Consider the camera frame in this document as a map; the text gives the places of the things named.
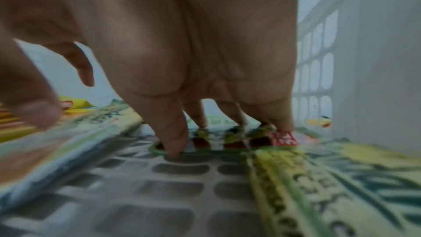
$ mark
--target fingernail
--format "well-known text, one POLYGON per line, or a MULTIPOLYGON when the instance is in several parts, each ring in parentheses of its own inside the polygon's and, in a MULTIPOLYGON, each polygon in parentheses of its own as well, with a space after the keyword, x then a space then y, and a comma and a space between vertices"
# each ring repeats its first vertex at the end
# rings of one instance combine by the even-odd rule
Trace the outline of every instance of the fingernail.
POLYGON ((48 129, 61 117, 60 107, 47 101, 35 101, 14 107, 12 110, 18 117, 40 129, 48 129))

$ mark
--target hand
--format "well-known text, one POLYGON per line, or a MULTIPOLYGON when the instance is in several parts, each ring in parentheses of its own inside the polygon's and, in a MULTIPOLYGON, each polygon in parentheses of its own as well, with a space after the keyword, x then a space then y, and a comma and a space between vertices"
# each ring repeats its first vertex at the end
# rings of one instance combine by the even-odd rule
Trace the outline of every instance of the hand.
POLYGON ((93 69, 74 41, 83 42, 64 0, 0 0, 0 102, 27 122, 48 128, 61 107, 45 78, 12 38, 62 55, 93 86, 93 69))
POLYGON ((297 0, 69 0, 117 93, 181 152, 183 110, 206 126, 201 100, 234 121, 293 130, 297 0))

